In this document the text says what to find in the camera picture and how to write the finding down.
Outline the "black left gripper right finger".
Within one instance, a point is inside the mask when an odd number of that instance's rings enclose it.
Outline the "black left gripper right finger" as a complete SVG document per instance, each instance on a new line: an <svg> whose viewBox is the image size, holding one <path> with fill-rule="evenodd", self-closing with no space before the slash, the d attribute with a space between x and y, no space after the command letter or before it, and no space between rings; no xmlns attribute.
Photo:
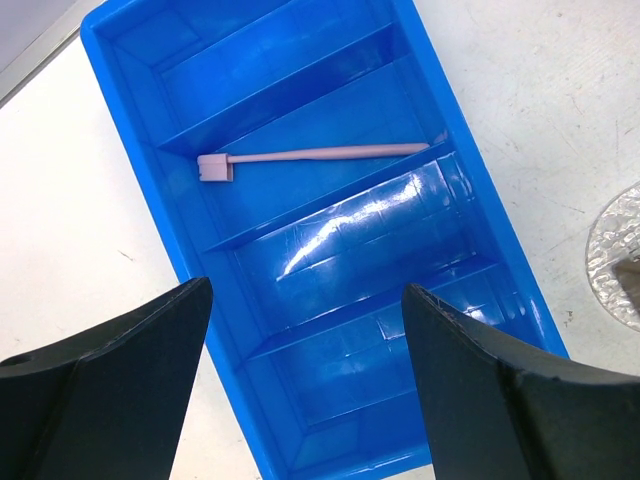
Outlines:
<svg viewBox="0 0 640 480"><path fill-rule="evenodd" d="M560 357L408 285L402 317L439 479L635 479L639 380Z"/></svg>

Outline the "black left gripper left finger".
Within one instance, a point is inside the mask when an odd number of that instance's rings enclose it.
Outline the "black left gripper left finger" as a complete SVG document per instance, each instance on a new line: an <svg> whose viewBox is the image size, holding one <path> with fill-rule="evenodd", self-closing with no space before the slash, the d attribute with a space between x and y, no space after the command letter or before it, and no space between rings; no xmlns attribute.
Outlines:
<svg viewBox="0 0 640 480"><path fill-rule="evenodd" d="M169 478L212 304L194 278L2 361L2 478Z"/></svg>

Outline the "clear holder with wooden ends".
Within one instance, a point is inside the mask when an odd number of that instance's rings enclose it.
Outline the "clear holder with wooden ends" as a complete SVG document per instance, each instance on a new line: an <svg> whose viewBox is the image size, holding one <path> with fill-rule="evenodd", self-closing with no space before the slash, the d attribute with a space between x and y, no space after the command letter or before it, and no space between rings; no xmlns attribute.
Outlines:
<svg viewBox="0 0 640 480"><path fill-rule="evenodd" d="M613 266L614 275L621 288L628 294L639 293L640 272L639 260L626 258Z"/></svg>

